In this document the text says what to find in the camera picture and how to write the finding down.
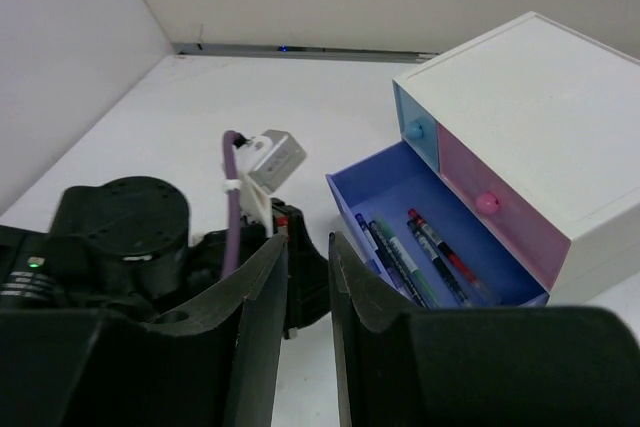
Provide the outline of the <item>red gel pen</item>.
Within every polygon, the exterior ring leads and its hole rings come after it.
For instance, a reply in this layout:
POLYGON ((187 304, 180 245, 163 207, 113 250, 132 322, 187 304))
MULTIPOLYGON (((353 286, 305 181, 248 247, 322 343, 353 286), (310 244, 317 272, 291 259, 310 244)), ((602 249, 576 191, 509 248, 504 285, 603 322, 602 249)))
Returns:
POLYGON ((408 210, 409 220, 417 222, 420 230, 427 236, 436 252, 442 257, 449 270, 455 276, 472 306, 496 306, 500 303, 497 297, 457 256, 457 254, 439 237, 435 230, 415 210, 408 210))

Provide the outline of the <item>white drawer organizer box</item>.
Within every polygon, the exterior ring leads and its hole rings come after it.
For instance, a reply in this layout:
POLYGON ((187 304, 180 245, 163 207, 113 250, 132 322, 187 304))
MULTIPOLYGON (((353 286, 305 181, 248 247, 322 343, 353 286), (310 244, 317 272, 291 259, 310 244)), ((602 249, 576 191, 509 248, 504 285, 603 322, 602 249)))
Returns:
POLYGON ((635 58, 530 12, 394 82, 569 239, 551 303, 637 273, 635 58))

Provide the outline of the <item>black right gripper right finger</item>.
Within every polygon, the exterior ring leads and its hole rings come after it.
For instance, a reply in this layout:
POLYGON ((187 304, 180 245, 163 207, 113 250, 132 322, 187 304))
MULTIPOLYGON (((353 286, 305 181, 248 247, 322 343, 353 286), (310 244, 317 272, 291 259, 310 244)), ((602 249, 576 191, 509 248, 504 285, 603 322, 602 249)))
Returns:
POLYGON ((427 310, 329 238, 344 426, 635 426, 639 346, 592 307, 427 310))

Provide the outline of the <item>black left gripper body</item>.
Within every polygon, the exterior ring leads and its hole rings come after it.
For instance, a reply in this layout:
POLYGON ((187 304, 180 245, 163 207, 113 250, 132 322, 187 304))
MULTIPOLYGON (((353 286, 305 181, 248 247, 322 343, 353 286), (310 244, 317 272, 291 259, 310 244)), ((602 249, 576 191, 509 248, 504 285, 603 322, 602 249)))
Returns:
MULTIPOLYGON (((271 201, 273 225, 288 238, 288 287, 283 337, 293 338, 330 310, 328 261, 313 245, 300 209, 271 201)), ((215 283, 222 272, 226 231, 194 238, 187 260, 187 292, 194 296, 215 283)))

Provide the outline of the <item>green gel pen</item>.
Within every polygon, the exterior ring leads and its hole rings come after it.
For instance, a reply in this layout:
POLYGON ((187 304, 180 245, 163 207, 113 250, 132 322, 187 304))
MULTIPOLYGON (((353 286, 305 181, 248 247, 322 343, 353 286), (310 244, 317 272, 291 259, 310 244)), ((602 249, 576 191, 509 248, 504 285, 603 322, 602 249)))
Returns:
POLYGON ((416 262, 412 259, 388 223, 381 216, 376 216, 375 222, 382 232, 384 239, 389 244, 391 251, 397 257, 401 267, 403 268, 403 273, 408 275, 412 286, 420 295, 422 301, 428 308, 434 309, 440 307, 441 303, 426 280, 426 277, 423 275, 416 262))

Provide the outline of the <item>black gold pen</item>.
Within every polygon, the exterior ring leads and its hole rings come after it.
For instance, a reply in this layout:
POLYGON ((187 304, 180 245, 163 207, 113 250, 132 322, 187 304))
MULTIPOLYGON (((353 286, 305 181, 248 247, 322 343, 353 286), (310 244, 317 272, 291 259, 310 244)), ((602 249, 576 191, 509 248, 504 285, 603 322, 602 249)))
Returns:
POLYGON ((417 264, 411 259, 396 234, 380 217, 369 222, 369 227, 382 241, 385 250, 391 258, 391 263, 402 278, 407 292, 422 307, 433 309, 437 307, 436 299, 430 291, 424 276, 417 264))

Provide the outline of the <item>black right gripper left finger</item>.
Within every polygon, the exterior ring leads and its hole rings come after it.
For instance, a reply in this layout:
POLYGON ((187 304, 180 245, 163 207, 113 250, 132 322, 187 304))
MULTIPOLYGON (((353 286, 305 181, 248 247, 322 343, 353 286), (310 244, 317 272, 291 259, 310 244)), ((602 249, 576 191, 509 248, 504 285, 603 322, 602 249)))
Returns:
POLYGON ((1 422, 267 426, 286 291, 278 234, 156 323, 106 309, 3 310, 1 422))

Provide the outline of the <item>black gel pen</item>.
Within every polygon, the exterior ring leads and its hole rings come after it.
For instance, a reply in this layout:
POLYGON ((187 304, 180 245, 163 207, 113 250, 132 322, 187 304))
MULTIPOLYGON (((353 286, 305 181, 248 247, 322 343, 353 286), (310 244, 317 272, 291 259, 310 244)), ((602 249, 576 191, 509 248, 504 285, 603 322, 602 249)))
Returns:
POLYGON ((421 246, 422 250, 429 257, 440 278, 444 281, 458 303, 463 307, 471 307, 472 303, 469 297, 464 292, 455 276, 449 270, 442 257, 436 252, 434 246, 430 243, 427 236, 420 230, 417 222, 413 219, 410 219, 407 221, 407 226, 409 227, 418 244, 421 246))

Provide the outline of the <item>purple gel pen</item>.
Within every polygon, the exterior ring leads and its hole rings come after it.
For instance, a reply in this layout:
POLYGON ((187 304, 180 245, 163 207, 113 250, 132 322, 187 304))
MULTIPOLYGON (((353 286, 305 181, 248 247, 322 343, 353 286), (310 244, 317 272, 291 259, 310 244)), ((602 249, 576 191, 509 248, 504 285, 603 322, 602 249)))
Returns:
POLYGON ((365 236, 370 240, 370 243, 375 246, 375 253, 394 283, 394 286, 396 288, 403 288, 409 297, 419 306, 427 307, 422 301, 420 295, 412 286, 409 277, 406 273, 403 273, 403 268, 401 267, 397 257, 391 251, 389 244, 384 239, 382 232, 376 225, 376 222, 367 222, 361 213, 357 213, 355 215, 355 219, 365 236))

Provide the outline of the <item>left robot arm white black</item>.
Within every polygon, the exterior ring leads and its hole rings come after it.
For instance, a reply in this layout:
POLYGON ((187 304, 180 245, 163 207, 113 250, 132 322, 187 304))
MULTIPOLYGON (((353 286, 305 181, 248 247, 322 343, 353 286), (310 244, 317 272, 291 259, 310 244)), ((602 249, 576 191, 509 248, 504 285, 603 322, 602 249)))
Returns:
POLYGON ((161 179, 70 187, 48 231, 2 226, 1 305, 161 319, 222 274, 227 232, 190 240, 189 227, 185 195, 161 179))

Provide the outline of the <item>pink drawer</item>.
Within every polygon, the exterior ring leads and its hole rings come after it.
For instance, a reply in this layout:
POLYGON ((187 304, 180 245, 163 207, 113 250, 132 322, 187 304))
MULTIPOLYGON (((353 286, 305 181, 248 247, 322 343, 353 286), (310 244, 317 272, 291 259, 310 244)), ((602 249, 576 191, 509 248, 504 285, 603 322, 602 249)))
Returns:
POLYGON ((446 128, 437 128, 441 177, 546 289, 570 241, 446 128))

